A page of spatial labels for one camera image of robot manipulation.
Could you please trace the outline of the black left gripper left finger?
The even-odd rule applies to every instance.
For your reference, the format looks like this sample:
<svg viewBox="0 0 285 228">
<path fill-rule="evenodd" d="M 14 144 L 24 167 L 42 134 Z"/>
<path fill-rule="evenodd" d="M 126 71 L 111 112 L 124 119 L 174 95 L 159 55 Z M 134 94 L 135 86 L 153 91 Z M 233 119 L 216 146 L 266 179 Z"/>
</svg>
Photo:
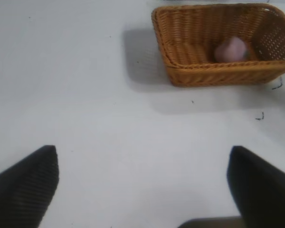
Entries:
<svg viewBox="0 0 285 228">
<path fill-rule="evenodd" d="M 59 182 L 55 146 L 45 145 L 0 173 L 0 228 L 39 227 Z"/>
</svg>

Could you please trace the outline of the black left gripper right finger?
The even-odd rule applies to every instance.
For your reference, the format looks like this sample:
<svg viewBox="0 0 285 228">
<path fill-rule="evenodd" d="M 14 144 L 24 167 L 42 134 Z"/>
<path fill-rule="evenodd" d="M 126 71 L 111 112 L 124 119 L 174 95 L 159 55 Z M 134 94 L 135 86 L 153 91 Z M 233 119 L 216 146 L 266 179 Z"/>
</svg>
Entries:
<svg viewBox="0 0 285 228">
<path fill-rule="evenodd" d="M 243 146 L 229 155 L 228 186 L 248 228 L 285 228 L 285 173 Z"/>
</svg>

